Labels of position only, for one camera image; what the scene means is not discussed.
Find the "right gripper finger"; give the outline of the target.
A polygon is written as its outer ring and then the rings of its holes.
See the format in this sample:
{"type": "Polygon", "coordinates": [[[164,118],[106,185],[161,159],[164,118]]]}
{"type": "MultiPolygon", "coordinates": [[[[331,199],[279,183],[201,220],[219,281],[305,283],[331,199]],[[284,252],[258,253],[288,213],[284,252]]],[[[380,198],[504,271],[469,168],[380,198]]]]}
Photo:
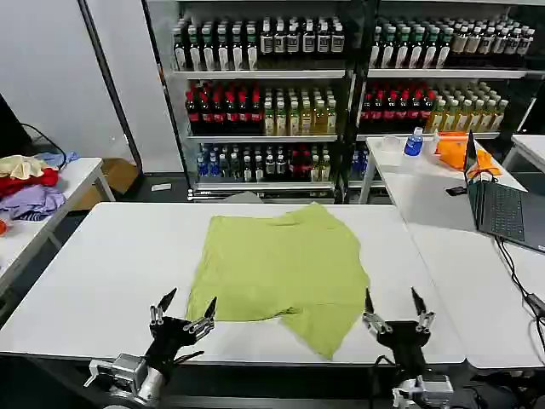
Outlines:
{"type": "Polygon", "coordinates": [[[370,290],[368,288],[365,289],[362,321],[367,329],[374,335],[382,335],[393,331],[392,327],[375,312],[370,290]]]}
{"type": "Polygon", "coordinates": [[[435,319],[435,313],[434,311],[427,309],[424,299],[418,294],[414,287],[411,288],[411,295],[418,316],[416,330],[429,334],[431,325],[435,319]]]}

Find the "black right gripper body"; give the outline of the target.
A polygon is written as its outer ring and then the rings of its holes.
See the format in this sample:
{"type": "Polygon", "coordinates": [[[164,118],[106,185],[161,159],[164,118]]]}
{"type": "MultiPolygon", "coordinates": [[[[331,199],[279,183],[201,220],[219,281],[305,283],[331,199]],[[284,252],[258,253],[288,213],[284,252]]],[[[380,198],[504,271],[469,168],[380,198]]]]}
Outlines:
{"type": "Polygon", "coordinates": [[[427,370],[422,348],[431,333],[418,330],[415,321],[388,321],[388,330],[380,331],[376,340],[393,352],[394,362],[405,376],[419,376],[427,370]]]}

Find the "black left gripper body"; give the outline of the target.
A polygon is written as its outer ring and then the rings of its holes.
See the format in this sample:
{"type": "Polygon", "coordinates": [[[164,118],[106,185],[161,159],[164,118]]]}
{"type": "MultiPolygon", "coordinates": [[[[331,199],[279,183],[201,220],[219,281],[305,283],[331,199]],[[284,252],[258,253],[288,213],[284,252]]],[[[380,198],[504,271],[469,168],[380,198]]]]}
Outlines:
{"type": "Polygon", "coordinates": [[[146,365],[159,371],[171,372],[175,366],[201,355],[200,351],[177,358],[180,349],[194,345],[198,337],[183,331],[191,321],[163,317],[162,325],[150,325],[152,343],[144,355],[146,365]]]}

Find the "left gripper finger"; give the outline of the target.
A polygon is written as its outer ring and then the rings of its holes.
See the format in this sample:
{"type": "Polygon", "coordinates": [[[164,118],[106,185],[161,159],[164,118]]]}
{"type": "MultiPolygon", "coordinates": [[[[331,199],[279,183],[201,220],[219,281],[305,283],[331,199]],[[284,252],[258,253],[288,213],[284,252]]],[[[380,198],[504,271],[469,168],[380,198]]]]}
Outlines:
{"type": "Polygon", "coordinates": [[[150,310],[150,325],[162,325],[164,322],[164,313],[169,308],[169,305],[172,303],[177,289],[174,288],[169,293],[165,294],[158,305],[152,305],[150,310]]]}
{"type": "Polygon", "coordinates": [[[215,311],[217,297],[214,297],[207,307],[204,316],[183,327],[183,331],[195,337],[205,337],[215,327],[215,311]]]}

